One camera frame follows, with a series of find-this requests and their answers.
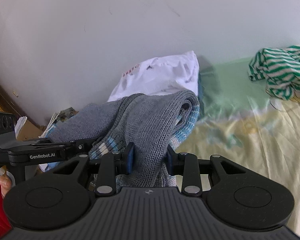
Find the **green striped cloth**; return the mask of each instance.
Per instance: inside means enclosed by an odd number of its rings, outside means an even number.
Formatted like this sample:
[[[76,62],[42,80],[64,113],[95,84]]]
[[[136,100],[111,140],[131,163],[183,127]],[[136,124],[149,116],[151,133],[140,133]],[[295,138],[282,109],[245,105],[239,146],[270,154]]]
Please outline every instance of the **green striped cloth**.
[[[250,80],[266,79],[266,92],[289,100],[300,96],[300,45],[261,49],[249,63]]]

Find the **silver screw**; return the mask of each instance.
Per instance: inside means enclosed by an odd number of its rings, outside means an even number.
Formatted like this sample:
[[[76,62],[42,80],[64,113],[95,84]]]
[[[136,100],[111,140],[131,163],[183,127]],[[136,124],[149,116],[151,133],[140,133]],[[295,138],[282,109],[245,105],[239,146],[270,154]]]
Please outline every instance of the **silver screw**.
[[[100,194],[109,194],[110,192],[112,192],[112,187],[110,186],[99,186],[97,187],[97,191],[100,193]]]
[[[185,187],[185,192],[189,193],[189,194],[196,194],[200,191],[200,188],[197,186],[186,186]]]

